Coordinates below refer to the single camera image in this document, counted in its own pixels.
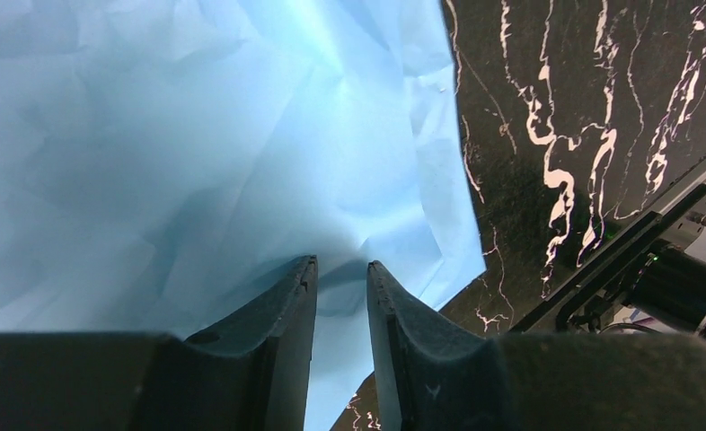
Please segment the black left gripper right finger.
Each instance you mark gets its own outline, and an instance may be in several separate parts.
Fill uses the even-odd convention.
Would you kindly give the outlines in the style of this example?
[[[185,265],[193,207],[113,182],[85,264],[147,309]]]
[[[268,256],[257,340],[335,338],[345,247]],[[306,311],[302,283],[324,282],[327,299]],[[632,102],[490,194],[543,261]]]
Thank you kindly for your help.
[[[384,430],[706,430],[706,341],[681,334],[481,338],[380,262],[367,310]]]

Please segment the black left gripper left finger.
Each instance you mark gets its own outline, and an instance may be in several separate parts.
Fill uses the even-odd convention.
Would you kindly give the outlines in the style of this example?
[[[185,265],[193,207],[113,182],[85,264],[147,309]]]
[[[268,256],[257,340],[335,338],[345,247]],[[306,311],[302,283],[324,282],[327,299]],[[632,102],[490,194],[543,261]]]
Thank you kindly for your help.
[[[0,332],[0,430],[300,430],[318,263],[186,339]]]

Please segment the blue wrapping paper sheet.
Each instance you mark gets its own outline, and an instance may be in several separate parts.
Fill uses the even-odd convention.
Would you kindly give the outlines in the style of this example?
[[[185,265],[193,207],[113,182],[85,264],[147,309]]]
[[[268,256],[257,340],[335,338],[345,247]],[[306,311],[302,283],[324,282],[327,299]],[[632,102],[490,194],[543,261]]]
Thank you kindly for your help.
[[[0,1],[0,331],[224,318],[320,263],[304,428],[373,371],[366,267],[486,268],[438,1]]]

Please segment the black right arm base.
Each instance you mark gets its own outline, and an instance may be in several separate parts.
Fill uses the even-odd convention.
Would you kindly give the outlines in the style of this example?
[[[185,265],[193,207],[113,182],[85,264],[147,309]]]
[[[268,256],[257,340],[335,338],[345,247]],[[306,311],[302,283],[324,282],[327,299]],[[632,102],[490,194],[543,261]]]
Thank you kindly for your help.
[[[706,339],[706,262],[660,240],[662,218],[649,210],[618,232],[512,331],[614,331],[625,306]]]

